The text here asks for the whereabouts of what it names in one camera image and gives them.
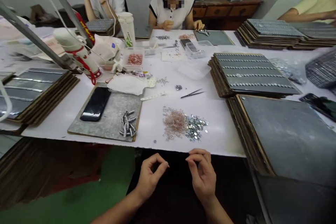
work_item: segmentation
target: green floor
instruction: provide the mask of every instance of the green floor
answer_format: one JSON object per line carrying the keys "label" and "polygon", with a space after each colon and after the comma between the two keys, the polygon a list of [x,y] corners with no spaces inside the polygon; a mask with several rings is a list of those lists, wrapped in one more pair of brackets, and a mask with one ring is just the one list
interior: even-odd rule
{"label": "green floor", "polygon": [[134,154],[133,148],[113,146],[103,162],[100,182],[3,210],[0,223],[90,223],[125,196],[134,172]]}

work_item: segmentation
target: phone screen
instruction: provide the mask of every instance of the phone screen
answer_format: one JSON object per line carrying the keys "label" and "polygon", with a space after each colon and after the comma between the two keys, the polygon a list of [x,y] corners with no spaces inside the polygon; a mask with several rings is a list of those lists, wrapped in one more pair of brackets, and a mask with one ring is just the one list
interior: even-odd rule
{"label": "phone screen", "polygon": [[326,97],[318,97],[312,93],[305,95],[300,100],[309,103],[317,111],[336,121],[336,102],[328,100]]}
{"label": "phone screen", "polygon": [[107,87],[97,87],[87,103],[80,119],[82,121],[99,121],[111,95]]}

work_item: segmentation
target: small plastic bag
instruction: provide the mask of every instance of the small plastic bag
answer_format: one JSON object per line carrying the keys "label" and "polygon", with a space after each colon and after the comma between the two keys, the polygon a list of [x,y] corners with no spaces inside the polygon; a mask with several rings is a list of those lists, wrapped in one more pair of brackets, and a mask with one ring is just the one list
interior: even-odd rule
{"label": "small plastic bag", "polygon": [[270,62],[291,81],[300,85],[307,83],[305,62],[296,59],[283,60],[280,58],[270,59]]}

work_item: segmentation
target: yellow shirt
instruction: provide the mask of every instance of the yellow shirt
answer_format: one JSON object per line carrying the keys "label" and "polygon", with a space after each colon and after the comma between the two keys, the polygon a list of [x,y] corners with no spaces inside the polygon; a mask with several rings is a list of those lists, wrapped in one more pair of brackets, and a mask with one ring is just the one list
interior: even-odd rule
{"label": "yellow shirt", "polygon": [[[313,14],[336,10],[336,0],[302,0],[294,7],[299,14]],[[334,19],[318,20],[318,22],[332,23]]]}

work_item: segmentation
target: black collar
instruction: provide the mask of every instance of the black collar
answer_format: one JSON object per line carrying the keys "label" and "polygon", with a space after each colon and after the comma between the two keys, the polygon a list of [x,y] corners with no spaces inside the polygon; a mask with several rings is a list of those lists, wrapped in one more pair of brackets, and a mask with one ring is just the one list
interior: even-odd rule
{"label": "black collar", "polygon": [[[163,7],[167,8],[167,9],[170,9],[169,6],[168,6],[168,1],[167,0],[162,0],[162,1],[163,1]],[[176,9],[178,9],[178,8],[182,8],[182,1],[179,1]]]}

